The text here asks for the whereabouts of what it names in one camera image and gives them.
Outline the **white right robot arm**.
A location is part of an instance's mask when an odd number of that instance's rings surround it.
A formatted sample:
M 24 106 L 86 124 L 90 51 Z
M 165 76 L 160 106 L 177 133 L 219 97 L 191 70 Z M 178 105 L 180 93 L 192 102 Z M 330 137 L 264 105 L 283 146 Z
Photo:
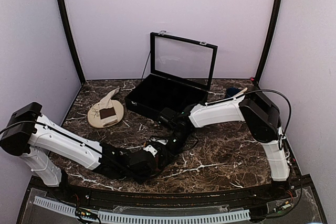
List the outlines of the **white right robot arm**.
M 268 195 L 278 200 L 288 191 L 290 153 L 284 147 L 287 127 L 282 126 L 279 108 L 265 95 L 267 92 L 267 89 L 244 88 L 230 98 L 189 105 L 181 113 L 162 112 L 159 122 L 171 124 L 173 133 L 154 140 L 176 155 L 193 129 L 224 122 L 245 122 L 253 139 L 263 146 L 270 165 L 275 183 L 268 187 Z

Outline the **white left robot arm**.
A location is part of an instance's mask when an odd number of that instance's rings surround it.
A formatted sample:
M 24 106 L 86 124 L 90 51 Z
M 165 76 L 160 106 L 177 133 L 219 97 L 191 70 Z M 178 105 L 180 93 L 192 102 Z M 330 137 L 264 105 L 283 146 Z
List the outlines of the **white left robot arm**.
M 46 151 L 110 179 L 131 177 L 143 182 L 159 172 L 159 152 L 152 145 L 131 152 L 88 140 L 58 126 L 41 109 L 41 104 L 32 102 L 15 111 L 1 130 L 1 148 L 23 159 L 61 200 L 71 200 L 74 189 L 66 183 L 66 172 L 49 159 Z

